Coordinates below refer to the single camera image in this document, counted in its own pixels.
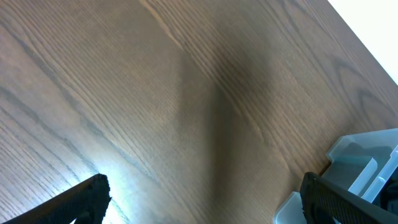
brown wood tabletop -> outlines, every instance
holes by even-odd
[[[0,0],[0,222],[100,172],[105,223],[272,223],[397,114],[327,0]]]

light blue plastic bin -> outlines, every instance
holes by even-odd
[[[353,143],[362,149],[353,147]],[[331,166],[322,175],[323,178],[373,202],[398,167],[398,129],[340,137],[326,156],[331,161]],[[300,193],[290,194],[276,211],[274,223],[307,223]]]

wooden surface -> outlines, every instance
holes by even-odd
[[[272,223],[398,87],[326,0],[0,0],[0,222],[98,172],[111,223]]]

white surface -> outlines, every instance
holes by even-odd
[[[398,83],[398,0],[329,2],[395,83]]]

